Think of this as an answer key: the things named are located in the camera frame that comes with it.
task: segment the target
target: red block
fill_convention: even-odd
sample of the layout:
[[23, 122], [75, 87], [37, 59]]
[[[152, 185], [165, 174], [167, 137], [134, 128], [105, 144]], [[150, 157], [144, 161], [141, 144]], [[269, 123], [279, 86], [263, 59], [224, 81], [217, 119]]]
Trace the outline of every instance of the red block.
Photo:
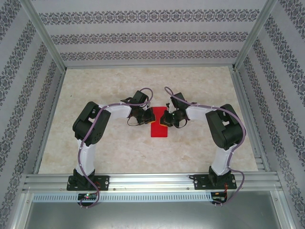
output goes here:
[[156, 116], [156, 121], [152, 123], [151, 137], [167, 137], [167, 126], [160, 125], [160, 118], [167, 109], [166, 106], [153, 107], [153, 113]]

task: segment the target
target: perforated metal strip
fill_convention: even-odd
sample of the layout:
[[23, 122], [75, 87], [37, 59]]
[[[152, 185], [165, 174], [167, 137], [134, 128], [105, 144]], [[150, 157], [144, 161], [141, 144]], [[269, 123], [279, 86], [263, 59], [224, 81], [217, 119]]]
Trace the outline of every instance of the perforated metal strip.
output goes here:
[[[76, 202], [77, 193], [48, 194], [36, 193], [34, 203], [59, 203]], [[190, 202], [212, 201], [210, 192], [185, 192], [185, 193], [101, 193], [99, 202]]]

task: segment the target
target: red card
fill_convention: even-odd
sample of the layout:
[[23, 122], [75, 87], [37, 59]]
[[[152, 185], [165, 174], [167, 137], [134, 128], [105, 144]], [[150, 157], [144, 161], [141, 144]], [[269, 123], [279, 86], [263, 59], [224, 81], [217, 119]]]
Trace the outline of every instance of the red card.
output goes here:
[[166, 106], [152, 108], [153, 113], [156, 116], [156, 121], [151, 124], [151, 137], [167, 137], [167, 126], [160, 125], [160, 118], [166, 109]]

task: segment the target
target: metal bracket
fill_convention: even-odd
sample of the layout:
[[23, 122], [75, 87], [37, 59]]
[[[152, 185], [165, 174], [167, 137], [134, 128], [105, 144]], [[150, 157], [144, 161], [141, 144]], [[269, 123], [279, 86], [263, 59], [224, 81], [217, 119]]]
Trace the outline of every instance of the metal bracket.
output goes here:
[[227, 184], [227, 189], [237, 189], [235, 176], [233, 174], [221, 179], [215, 186], [209, 180], [208, 174], [191, 175], [189, 178], [194, 181], [195, 190], [220, 190], [224, 189], [225, 184]]
[[[93, 177], [94, 184], [99, 188], [100, 191], [108, 191], [109, 187], [109, 176], [99, 176], [95, 175]], [[84, 185], [79, 182], [75, 176], [69, 176], [68, 191], [95, 191], [95, 188], [91, 185], [89, 188], [84, 187]]]

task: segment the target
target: beige floor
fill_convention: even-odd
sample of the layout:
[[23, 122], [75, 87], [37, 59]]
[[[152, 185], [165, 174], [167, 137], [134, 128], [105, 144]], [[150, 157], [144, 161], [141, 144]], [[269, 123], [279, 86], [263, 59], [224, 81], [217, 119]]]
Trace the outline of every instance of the beige floor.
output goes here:
[[[150, 87], [152, 106], [164, 106], [169, 101], [166, 85], [189, 102], [229, 103], [241, 117], [227, 67], [68, 70], [39, 173], [73, 172], [78, 148], [72, 125], [89, 101], [115, 103]], [[151, 138], [150, 125], [131, 127], [126, 121], [108, 123], [97, 145], [96, 173], [207, 172], [213, 162], [216, 147], [206, 123], [190, 121], [182, 129], [169, 128], [167, 138]], [[232, 168], [257, 171], [248, 138], [236, 151]]]

